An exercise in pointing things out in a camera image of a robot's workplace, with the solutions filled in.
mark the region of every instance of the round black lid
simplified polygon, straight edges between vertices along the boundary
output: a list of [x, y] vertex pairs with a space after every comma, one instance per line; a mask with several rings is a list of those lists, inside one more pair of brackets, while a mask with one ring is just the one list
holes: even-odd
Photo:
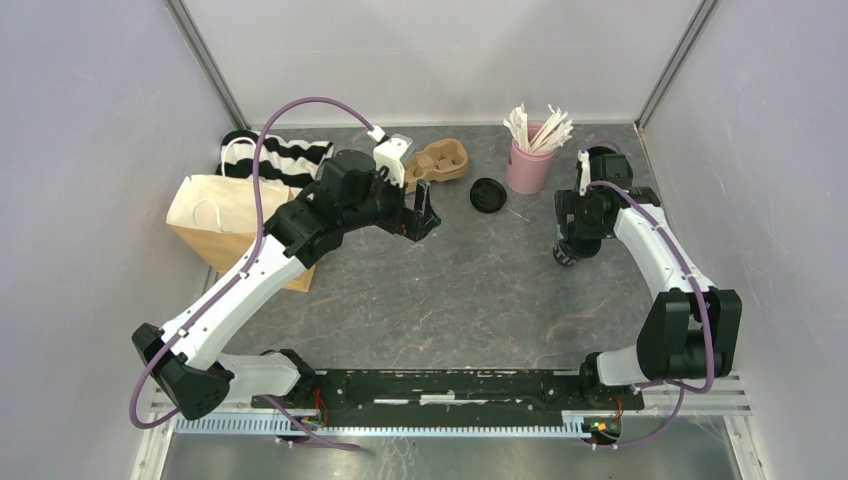
[[471, 185], [471, 205], [483, 213], [495, 213], [506, 203], [506, 189], [491, 178], [479, 178]]

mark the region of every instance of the gray wall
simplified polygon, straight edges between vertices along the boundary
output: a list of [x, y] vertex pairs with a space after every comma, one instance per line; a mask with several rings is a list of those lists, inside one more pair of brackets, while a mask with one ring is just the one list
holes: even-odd
[[130, 342], [206, 271], [164, 224], [228, 120], [159, 0], [4, 2], [0, 477], [126, 478]]
[[743, 298], [737, 366], [781, 479], [845, 476], [847, 9], [721, 2], [647, 128], [681, 242]]
[[[698, 0], [186, 0], [249, 122], [326, 95], [383, 125], [498, 123], [560, 105], [636, 118]], [[345, 124], [330, 107], [278, 125]]]

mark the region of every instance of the pink cup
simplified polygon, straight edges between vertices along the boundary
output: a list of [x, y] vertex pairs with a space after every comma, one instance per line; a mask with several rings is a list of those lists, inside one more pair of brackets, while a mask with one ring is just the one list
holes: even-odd
[[[542, 128], [541, 123], [527, 123], [527, 137], [533, 137]], [[556, 149], [542, 155], [527, 153], [518, 148], [518, 143], [512, 141], [509, 151], [509, 166], [506, 168], [506, 184], [518, 193], [531, 195], [545, 188], [545, 181], [554, 163]]]

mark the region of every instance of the paper bag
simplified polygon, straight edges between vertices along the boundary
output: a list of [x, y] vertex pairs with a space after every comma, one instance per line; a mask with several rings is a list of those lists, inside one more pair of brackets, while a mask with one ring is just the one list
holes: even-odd
[[[289, 187], [260, 182], [263, 221], [294, 198]], [[256, 238], [253, 181], [218, 175], [192, 175], [177, 191], [166, 223], [218, 273], [226, 273]], [[283, 288], [309, 291], [313, 266]]]

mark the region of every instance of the shiny floor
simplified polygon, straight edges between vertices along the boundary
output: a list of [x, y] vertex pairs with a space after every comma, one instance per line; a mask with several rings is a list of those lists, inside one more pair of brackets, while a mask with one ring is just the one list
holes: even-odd
[[[625, 420], [624, 439], [659, 420]], [[177, 435], [163, 480], [741, 480], [721, 419], [681, 418], [651, 442], [592, 453], [572, 439], [346, 438], [364, 452], [289, 449], [260, 436]]]
[[[586, 354], [635, 342], [651, 304], [627, 250], [566, 269], [554, 262], [553, 193], [575, 183], [576, 152], [612, 142], [628, 155], [637, 185], [654, 186], [630, 125], [579, 125], [560, 149], [545, 190], [509, 192], [503, 210], [469, 202], [480, 177], [503, 182], [511, 137], [503, 126], [409, 127], [417, 150], [443, 138], [463, 143], [470, 170], [434, 184], [442, 225], [420, 243], [366, 228], [317, 265], [309, 293], [282, 291], [236, 334], [227, 353], [293, 348], [316, 368], [576, 368]], [[279, 132], [369, 151], [362, 129]]]

